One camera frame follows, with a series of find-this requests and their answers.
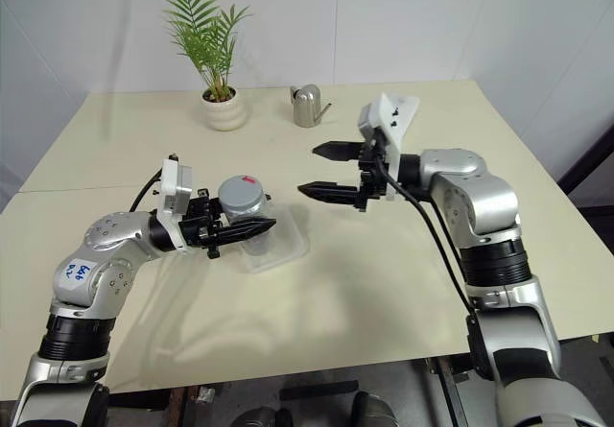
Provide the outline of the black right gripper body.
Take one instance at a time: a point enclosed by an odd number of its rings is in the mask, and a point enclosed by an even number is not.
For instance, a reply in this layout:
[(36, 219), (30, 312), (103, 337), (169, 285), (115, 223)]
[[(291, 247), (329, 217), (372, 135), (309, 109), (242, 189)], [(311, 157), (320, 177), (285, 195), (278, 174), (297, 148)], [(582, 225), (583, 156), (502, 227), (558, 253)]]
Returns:
[(385, 175), (388, 166), (385, 164), (386, 143), (383, 137), (374, 136), (365, 142), (361, 148), (358, 166), (360, 170), (360, 185), (354, 207), (366, 212), (369, 200), (379, 200), (387, 194), (388, 181)]

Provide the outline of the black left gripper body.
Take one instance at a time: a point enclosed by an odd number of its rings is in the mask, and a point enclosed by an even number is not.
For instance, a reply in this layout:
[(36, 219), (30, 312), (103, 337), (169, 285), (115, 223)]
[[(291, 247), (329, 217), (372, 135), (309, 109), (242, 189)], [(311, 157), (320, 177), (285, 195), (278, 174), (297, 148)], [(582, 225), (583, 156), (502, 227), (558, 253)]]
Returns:
[(197, 196), (188, 202), (186, 213), (179, 222), (187, 246), (205, 249), (209, 259), (219, 258), (219, 244), (210, 238), (214, 238), (223, 225), (222, 213), (219, 200), (211, 197), (207, 188), (199, 189)]

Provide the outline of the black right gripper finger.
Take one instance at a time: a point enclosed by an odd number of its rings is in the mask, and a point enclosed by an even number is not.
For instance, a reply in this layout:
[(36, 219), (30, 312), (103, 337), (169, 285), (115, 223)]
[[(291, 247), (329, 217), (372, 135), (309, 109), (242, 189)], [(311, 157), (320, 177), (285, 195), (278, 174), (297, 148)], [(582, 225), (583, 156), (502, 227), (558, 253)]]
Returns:
[(319, 202), (357, 206), (359, 190), (336, 182), (313, 181), (297, 186), (304, 196)]
[(317, 145), (312, 153), (333, 161), (352, 161), (360, 158), (363, 146), (363, 142), (327, 141)]

